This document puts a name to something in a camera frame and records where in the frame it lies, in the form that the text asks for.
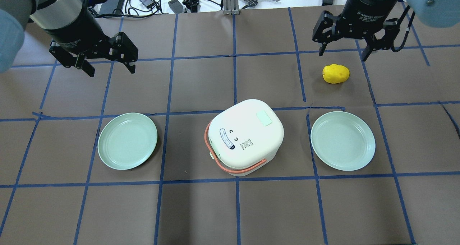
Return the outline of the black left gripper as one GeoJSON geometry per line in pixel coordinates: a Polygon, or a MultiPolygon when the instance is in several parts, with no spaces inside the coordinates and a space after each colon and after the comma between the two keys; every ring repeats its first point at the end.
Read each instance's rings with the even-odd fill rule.
{"type": "Polygon", "coordinates": [[[124,32],[106,35],[85,8],[67,26],[45,32],[53,40],[49,52],[64,67],[75,67],[94,77],[95,69],[88,60],[107,59],[122,63],[131,74],[136,73],[136,45],[124,32]]]}

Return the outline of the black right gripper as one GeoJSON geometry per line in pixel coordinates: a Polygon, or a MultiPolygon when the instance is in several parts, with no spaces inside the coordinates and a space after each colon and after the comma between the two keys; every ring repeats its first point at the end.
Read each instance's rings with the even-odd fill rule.
{"type": "Polygon", "coordinates": [[[367,46],[361,61],[378,50],[389,50],[400,28],[397,19],[387,19],[398,0],[346,0],[342,12],[334,16],[322,11],[313,29],[312,40],[320,44],[319,56],[330,42],[342,38],[364,39],[367,46]]]}

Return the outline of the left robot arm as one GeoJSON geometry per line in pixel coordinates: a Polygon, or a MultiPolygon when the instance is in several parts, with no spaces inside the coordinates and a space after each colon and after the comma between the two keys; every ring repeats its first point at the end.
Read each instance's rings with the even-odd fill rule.
{"type": "Polygon", "coordinates": [[[107,36],[82,0],[1,0],[1,72],[11,68],[31,20],[51,37],[49,53],[93,77],[90,59],[120,62],[135,73],[138,48],[124,33],[107,36]]]}

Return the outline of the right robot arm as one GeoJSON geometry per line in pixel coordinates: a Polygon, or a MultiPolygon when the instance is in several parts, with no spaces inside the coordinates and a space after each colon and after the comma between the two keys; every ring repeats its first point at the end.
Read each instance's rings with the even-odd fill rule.
{"type": "Polygon", "coordinates": [[[346,0],[337,16],[327,10],[322,11],[313,29],[312,40],[320,44],[320,56],[329,43],[343,38],[367,43],[362,61],[378,50],[399,52],[406,40],[399,47],[394,42],[410,10],[413,13],[408,29],[414,17],[434,28],[452,27],[460,20],[459,0],[346,0]]]}

